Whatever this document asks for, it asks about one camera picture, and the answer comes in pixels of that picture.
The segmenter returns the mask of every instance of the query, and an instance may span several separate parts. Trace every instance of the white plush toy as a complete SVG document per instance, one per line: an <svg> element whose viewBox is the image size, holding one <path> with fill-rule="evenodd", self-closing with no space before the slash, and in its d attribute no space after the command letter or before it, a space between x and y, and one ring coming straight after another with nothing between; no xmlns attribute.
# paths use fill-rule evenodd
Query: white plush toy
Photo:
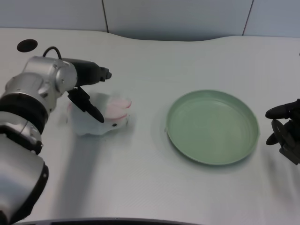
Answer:
<svg viewBox="0 0 300 225"><path fill-rule="evenodd" d="M76 105L68 106L68 120L78 135L103 135L110 130L118 129L128 122L128 108L131 100L116 95L89 93L90 102L102 113L104 123L100 123L87 112L81 111Z"/></svg>

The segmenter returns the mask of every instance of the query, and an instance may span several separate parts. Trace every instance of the table surface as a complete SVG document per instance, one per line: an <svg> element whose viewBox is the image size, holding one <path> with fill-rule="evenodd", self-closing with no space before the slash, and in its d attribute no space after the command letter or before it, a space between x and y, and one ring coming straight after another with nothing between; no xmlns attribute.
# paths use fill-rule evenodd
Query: table surface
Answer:
<svg viewBox="0 0 300 225"><path fill-rule="evenodd" d="M18 52L24 39L38 41ZM77 137L65 95L42 138L50 177L25 221L152 218L203 225L282 225L300 221L300 166L267 146L265 112L299 98L300 38L224 37L202 42L144 41L96 31L0 29L0 92L29 57L49 46L62 57L109 68L111 80L86 90L132 99L129 124L104 136ZM165 133L170 105L194 90L232 94L256 114L256 151L229 166L181 155Z"/></svg>

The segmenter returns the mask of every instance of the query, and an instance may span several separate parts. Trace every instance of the pink ear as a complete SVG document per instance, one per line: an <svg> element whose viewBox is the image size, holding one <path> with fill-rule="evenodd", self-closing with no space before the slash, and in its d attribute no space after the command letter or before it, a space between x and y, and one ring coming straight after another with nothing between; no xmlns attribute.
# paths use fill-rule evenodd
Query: pink ear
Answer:
<svg viewBox="0 0 300 225"><path fill-rule="evenodd" d="M127 113L123 109L121 109L115 105L112 105L112 104L107 105L106 112L105 112L106 119L118 120L118 119L122 119L126 116L127 116Z"/></svg>
<svg viewBox="0 0 300 225"><path fill-rule="evenodd" d="M126 100L126 99L112 99L109 104L115 105L121 109L127 109L131 106L131 100Z"/></svg>

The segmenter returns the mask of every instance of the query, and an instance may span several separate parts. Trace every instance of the green plate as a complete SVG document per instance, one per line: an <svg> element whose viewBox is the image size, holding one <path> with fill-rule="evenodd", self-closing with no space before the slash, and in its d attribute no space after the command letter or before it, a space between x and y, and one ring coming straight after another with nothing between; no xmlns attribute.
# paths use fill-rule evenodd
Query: green plate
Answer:
<svg viewBox="0 0 300 225"><path fill-rule="evenodd" d="M180 152L210 165L241 160L256 148L259 137L258 123L249 107L214 90L180 97L170 108L166 129Z"/></svg>

